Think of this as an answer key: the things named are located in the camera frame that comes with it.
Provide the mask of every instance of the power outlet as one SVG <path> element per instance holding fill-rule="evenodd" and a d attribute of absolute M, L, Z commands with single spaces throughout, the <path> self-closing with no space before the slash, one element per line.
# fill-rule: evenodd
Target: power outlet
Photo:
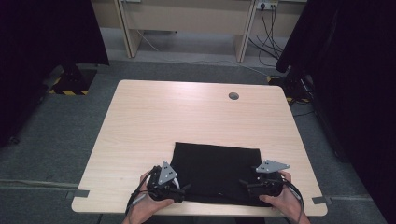
<path fill-rule="evenodd" d="M 264 10 L 275 10 L 278 0 L 258 0 L 257 9 L 262 10 L 262 4 L 265 4 Z"/>

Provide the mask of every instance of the wooden table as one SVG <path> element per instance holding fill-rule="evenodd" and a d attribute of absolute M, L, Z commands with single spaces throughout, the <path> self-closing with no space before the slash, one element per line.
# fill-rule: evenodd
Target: wooden table
<path fill-rule="evenodd" d="M 239 99 L 229 98 L 236 92 Z M 139 177 L 171 161 L 175 142 L 259 148 L 262 159 L 290 165 L 308 216 L 321 192 L 285 95 L 279 87 L 123 80 L 114 94 L 72 207 L 81 213 L 123 213 Z M 162 215 L 281 216 L 271 208 L 174 203 Z"/>

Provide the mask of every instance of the gray carpet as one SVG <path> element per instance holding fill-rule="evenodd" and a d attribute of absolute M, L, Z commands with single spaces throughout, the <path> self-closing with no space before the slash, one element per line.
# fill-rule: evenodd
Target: gray carpet
<path fill-rule="evenodd" d="M 0 223 L 97 222 L 97 214 L 73 212 L 68 193 L 73 192 L 82 177 L 120 80 L 267 84 L 264 75 L 237 66 L 112 61 L 110 66 L 97 69 L 88 95 L 47 94 L 21 130 L 21 142 L 0 149 L 0 179 L 43 182 L 33 186 L 3 181 Z M 280 75 L 275 69 L 260 71 L 270 76 Z M 294 104 L 291 111 L 296 115 L 320 188 L 332 202 L 328 215 L 313 217 L 312 223 L 386 223 L 353 167 L 334 157 L 315 114 L 303 115 L 312 111 L 312 105 Z M 62 185 L 43 186 L 52 182 Z M 103 215 L 101 223 L 120 223 L 122 218 L 122 215 Z M 280 217 L 266 220 L 266 223 L 286 223 Z"/>

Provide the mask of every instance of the hand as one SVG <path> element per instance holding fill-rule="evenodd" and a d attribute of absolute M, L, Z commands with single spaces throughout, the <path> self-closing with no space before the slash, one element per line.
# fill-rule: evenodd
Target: hand
<path fill-rule="evenodd" d="M 281 175 L 285 177 L 291 183 L 291 175 L 285 171 L 279 171 Z M 268 195 L 260 195 L 260 200 L 265 203 L 271 204 L 275 209 L 279 209 L 286 217 L 290 218 L 293 222 L 300 224 L 309 224 L 310 221 L 306 216 L 305 212 L 302 211 L 300 202 L 290 191 L 289 187 L 283 186 L 282 192 L 277 197 Z"/>
<path fill-rule="evenodd" d="M 140 176 L 140 182 L 143 181 L 145 176 L 149 172 Z M 147 183 L 143 183 L 140 191 L 147 190 Z M 154 215 L 157 211 L 166 206 L 169 206 L 174 201 L 172 199 L 166 199 L 162 201 L 154 201 L 152 198 L 147 194 L 146 197 L 140 201 L 137 205 L 131 207 L 125 219 L 122 221 L 122 224 L 141 224 L 147 221 L 152 215 Z"/>

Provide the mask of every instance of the black curtain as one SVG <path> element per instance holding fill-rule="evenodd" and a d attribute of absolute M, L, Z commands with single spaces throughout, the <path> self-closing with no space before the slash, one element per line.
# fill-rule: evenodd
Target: black curtain
<path fill-rule="evenodd" d="M 395 11 L 392 1 L 308 1 L 276 65 L 312 77 L 324 128 L 388 223 L 396 223 Z"/>
<path fill-rule="evenodd" d="M 0 1 L 0 146 L 15 134 L 58 65 L 108 64 L 90 0 Z"/>

